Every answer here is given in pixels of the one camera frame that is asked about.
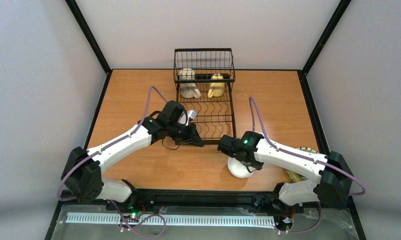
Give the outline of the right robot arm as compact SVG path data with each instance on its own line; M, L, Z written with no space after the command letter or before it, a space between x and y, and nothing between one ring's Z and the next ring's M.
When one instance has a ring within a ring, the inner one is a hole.
M265 164L304 176L303 181L284 183L276 188L277 199L287 206L319 202L343 209L347 205L354 176L338 152L325 155L302 151L275 141L268 142L262 133L253 131L246 131L242 138L223 135L217 149L228 156L228 169L237 178L248 178Z

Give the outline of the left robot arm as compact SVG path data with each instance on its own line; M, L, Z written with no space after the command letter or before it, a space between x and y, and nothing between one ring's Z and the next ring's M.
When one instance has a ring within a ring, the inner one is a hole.
M161 111L143 117L123 134L96 147L71 150L65 164L61 185L71 192L65 201L76 200L81 204L94 200L127 201L135 187L127 180L113 180L104 173L133 152L171 138L176 145L204 147L194 119L195 110L186 110L176 101L169 101Z

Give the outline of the white floral mug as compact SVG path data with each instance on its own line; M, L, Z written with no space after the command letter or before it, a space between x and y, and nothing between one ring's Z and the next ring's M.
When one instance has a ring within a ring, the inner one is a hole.
M178 73L178 76L179 79L182 81L192 81L196 79L195 71L191 68L183 68ZM199 99L201 97L201 92L194 82L181 83L179 92L180 95L186 99L191 99L191 98Z

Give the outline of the black wire dish rack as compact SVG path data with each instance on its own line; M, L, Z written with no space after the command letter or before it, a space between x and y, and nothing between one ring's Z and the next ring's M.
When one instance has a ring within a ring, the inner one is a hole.
M195 80L179 79L182 69L193 69ZM223 75L223 80L211 80L213 74ZM187 110L195 110L193 123L207 145L217 144L223 135L236 136L236 121L233 104L233 83L236 80L234 55L231 48L176 48L173 57L173 81L176 100ZM225 83L224 94L208 98L210 83ZM180 84L195 83L200 90L200 98L184 98L180 94Z

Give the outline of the yellow mug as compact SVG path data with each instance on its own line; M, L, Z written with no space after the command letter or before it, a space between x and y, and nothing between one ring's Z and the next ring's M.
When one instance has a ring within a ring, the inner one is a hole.
M223 80L224 77L220 73L212 75L211 80ZM208 98L221 97L224 94L226 84L224 82L211 82L207 92Z

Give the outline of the white bowl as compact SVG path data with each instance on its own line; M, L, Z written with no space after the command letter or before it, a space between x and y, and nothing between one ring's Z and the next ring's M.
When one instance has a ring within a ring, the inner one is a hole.
M227 167L230 173L237 178L245 179L253 174L253 172L248 171L245 165L232 157L228 158Z

